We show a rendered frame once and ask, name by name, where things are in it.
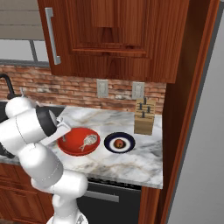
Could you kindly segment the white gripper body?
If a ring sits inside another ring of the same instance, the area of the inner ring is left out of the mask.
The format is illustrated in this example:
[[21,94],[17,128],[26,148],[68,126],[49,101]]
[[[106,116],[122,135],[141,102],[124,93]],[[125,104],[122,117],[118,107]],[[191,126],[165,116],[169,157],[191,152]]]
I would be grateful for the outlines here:
[[71,131],[71,127],[67,124],[60,124],[57,128],[56,132],[51,136],[46,137],[45,139],[41,140],[40,143],[44,146],[51,144],[52,142],[56,141],[57,139],[63,137],[66,133]]

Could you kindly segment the red bowl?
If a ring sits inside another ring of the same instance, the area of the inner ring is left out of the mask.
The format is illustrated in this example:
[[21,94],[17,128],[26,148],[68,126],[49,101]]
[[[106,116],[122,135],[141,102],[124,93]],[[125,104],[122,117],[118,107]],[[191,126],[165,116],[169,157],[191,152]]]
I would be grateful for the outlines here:
[[[80,150],[83,140],[87,135],[97,135],[96,143],[86,146],[84,151]],[[63,142],[62,137],[57,140],[59,148],[70,156],[81,157],[92,153],[100,144],[100,136],[97,132],[89,128],[72,128],[70,132],[65,134],[66,141]]]

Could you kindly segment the grey fish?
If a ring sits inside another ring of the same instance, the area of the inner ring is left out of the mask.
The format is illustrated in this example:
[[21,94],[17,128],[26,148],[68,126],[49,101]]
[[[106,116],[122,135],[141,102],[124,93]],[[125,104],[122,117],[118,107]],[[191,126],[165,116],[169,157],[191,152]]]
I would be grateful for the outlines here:
[[84,140],[83,140],[83,144],[82,144],[82,146],[80,147],[80,150],[81,150],[81,151],[84,151],[84,149],[85,149],[86,146],[95,144],[96,141],[97,141],[97,135],[94,135],[94,134],[87,135],[87,136],[84,138]]

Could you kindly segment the small dark blue plate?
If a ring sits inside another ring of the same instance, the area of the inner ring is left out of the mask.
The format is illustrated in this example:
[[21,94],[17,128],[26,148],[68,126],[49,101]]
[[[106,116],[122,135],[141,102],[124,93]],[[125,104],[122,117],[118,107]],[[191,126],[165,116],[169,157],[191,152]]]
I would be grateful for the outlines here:
[[[114,146],[115,140],[121,139],[123,140],[123,147],[122,148],[116,148]],[[134,149],[136,145],[136,141],[133,136],[130,134],[124,133],[124,132],[114,132],[112,134],[109,134],[104,139],[104,146],[105,148],[113,153],[117,154],[123,154],[126,152],[129,152]]]

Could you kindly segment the black sink tap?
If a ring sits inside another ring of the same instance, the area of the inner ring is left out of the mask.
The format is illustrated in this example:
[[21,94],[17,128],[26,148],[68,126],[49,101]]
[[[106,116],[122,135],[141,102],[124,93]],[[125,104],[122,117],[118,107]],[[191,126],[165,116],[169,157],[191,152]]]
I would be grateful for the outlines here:
[[9,89],[9,93],[7,95],[7,99],[8,100],[11,100],[11,99],[15,98],[16,97],[16,94],[15,94],[14,89],[13,89],[13,86],[11,84],[10,77],[6,73],[0,73],[0,79],[1,78],[4,78],[5,79],[6,84],[7,84],[7,87]]

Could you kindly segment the brown wooden base cupboard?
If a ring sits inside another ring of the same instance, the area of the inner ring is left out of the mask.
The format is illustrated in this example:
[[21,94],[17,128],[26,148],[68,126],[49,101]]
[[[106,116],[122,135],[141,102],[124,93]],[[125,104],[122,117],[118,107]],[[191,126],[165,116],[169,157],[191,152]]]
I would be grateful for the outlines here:
[[19,165],[0,163],[0,218],[46,224],[52,216],[52,195],[33,188]]

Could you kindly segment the wooden knife block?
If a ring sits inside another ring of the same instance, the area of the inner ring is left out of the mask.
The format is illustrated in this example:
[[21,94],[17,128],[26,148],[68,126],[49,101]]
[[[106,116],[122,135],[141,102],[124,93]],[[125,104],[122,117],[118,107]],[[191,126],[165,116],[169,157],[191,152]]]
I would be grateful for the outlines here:
[[[139,103],[143,104],[143,109],[139,110]],[[147,107],[150,106],[150,113],[147,113]],[[142,118],[142,111],[145,113],[145,118]],[[144,98],[136,100],[136,108],[134,115],[134,133],[141,135],[152,135],[152,129],[155,119],[156,102],[147,99],[144,105]]]

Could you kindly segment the black dishwasher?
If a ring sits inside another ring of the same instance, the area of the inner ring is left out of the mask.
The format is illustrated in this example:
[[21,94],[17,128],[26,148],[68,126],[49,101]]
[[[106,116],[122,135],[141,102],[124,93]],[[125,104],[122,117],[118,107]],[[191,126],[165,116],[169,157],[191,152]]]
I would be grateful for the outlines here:
[[78,207],[89,224],[138,224],[141,189],[139,185],[87,178],[88,191],[119,196],[119,203],[82,196]]

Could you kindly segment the window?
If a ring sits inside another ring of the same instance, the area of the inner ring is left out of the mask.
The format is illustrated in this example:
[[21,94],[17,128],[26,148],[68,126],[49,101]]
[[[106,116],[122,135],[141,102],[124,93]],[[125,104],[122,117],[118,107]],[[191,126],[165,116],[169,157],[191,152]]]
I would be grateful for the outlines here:
[[47,62],[46,43],[41,40],[0,39],[0,60]]

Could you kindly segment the brown wooden side panel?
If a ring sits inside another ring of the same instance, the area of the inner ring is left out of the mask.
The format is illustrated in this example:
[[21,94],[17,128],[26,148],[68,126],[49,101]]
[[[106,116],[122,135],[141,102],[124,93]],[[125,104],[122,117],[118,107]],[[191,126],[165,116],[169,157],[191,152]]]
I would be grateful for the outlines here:
[[165,224],[221,0],[190,0],[176,82],[163,109],[162,189],[144,187],[137,224]]

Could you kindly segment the grey window blind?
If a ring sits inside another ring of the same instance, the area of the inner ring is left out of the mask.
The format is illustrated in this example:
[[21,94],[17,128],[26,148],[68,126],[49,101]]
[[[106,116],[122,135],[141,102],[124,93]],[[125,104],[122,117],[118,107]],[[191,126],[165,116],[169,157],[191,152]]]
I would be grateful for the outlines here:
[[37,0],[0,0],[0,39],[44,39]]

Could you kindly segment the grey fridge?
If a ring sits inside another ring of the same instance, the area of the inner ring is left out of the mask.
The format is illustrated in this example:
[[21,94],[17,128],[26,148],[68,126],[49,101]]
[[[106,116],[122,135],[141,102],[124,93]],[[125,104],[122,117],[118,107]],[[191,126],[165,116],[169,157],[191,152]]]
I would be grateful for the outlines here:
[[224,224],[224,2],[213,28],[166,224]]

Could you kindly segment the grey wall socket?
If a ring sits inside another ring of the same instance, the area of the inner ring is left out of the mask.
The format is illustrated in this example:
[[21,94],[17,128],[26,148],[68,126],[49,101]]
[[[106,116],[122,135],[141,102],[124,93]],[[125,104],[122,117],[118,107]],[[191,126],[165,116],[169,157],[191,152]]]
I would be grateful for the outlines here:
[[109,83],[107,80],[96,80],[97,96],[99,98],[107,98],[109,96]]
[[138,99],[144,97],[144,83],[143,82],[132,82],[132,99]]

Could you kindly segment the brown wooden wall cupboard door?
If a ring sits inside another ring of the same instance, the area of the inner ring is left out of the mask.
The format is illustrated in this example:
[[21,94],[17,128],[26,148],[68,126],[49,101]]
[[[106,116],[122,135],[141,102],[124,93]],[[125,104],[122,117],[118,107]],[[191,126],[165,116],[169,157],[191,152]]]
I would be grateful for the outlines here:
[[[37,0],[51,72],[173,83],[190,0]],[[45,7],[61,63],[55,65]]]

